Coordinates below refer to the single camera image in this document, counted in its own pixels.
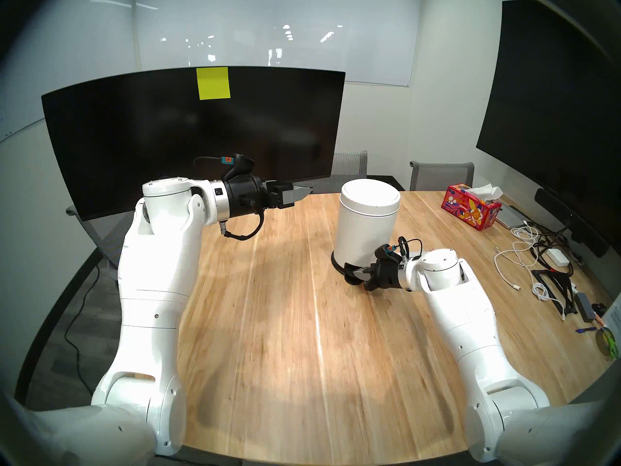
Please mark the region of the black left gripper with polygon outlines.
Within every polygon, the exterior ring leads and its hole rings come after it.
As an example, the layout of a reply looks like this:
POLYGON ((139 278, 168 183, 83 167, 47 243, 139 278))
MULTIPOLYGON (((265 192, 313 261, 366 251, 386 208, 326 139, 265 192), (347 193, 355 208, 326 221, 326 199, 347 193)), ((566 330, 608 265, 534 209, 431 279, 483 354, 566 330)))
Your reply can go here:
POLYGON ((262 182, 255 175, 238 175, 224 180, 229 201, 229 218, 260 214, 266 209, 286 209, 313 193, 310 182, 272 180, 262 182), (280 192, 278 187, 291 187, 280 192))

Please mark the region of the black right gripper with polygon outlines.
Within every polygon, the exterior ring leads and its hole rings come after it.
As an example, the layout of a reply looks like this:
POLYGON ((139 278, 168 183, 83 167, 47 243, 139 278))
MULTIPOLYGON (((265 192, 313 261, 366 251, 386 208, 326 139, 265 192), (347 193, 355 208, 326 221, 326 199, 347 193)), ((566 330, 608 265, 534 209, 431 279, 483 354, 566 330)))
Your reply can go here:
POLYGON ((365 276, 360 280, 365 291, 377 289, 397 288, 407 290, 406 263, 393 260, 377 259, 369 267, 354 267, 350 269, 352 276, 365 276))

